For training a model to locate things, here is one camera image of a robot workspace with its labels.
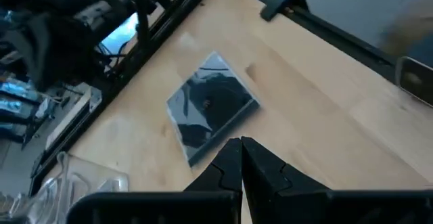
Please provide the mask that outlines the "clear jewel case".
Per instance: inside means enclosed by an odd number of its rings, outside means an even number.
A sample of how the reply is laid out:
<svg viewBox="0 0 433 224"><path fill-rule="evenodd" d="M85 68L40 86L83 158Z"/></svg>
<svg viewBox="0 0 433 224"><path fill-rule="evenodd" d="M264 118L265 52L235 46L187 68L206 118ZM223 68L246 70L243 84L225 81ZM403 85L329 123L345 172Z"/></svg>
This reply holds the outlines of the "clear jewel case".
<svg viewBox="0 0 433 224"><path fill-rule="evenodd" d="M214 51L167 99L166 106L188 165L194 166L260 103Z"/></svg>

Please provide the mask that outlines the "black table clamp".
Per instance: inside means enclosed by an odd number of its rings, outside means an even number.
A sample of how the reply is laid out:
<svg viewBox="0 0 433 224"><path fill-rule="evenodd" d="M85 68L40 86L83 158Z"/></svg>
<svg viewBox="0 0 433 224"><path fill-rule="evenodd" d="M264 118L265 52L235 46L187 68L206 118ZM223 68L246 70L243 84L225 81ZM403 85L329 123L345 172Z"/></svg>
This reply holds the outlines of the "black table clamp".
<svg viewBox="0 0 433 224"><path fill-rule="evenodd" d="M268 0L261 9L260 16L270 22L281 10L293 5L306 7L306 0Z"/></svg>

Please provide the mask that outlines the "black table frame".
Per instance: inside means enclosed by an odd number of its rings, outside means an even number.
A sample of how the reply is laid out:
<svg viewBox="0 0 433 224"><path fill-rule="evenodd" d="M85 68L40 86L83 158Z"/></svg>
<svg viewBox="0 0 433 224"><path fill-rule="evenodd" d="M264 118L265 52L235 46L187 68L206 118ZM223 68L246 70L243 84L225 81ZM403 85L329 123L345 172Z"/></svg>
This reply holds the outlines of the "black table frame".
<svg viewBox="0 0 433 224"><path fill-rule="evenodd" d="M191 183L165 101L218 51L261 102L232 132L254 137L338 189L433 189L433 109L392 84L393 61L295 7L270 22L261 0L179 0L128 44L125 74L52 152L126 173L133 191Z"/></svg>

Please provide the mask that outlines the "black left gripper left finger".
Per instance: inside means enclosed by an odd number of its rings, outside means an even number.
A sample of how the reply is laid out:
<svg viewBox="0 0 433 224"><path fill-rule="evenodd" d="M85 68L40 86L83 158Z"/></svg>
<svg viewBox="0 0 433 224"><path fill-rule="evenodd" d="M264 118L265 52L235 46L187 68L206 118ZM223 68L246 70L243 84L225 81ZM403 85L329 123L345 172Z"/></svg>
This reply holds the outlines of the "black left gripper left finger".
<svg viewBox="0 0 433 224"><path fill-rule="evenodd" d="M242 192L242 142L230 139L185 191Z"/></svg>

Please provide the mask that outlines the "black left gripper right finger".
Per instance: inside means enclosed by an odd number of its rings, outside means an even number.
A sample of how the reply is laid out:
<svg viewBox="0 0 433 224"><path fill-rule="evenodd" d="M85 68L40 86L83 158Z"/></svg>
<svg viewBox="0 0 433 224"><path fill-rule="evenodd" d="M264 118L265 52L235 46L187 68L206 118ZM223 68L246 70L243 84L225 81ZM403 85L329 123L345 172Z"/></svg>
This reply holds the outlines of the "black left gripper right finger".
<svg viewBox="0 0 433 224"><path fill-rule="evenodd" d="M242 137L242 177L253 224L319 224L328 187Z"/></svg>

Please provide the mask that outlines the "clear plastic bin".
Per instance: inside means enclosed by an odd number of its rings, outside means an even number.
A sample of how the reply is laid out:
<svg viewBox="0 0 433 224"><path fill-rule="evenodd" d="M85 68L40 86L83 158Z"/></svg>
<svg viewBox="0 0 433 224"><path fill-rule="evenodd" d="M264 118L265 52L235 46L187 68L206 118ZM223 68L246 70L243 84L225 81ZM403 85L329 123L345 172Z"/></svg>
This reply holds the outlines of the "clear plastic bin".
<svg viewBox="0 0 433 224"><path fill-rule="evenodd" d="M58 173L30 197L0 192L0 224L65 224L69 208L93 192L127 192L129 176L60 152Z"/></svg>

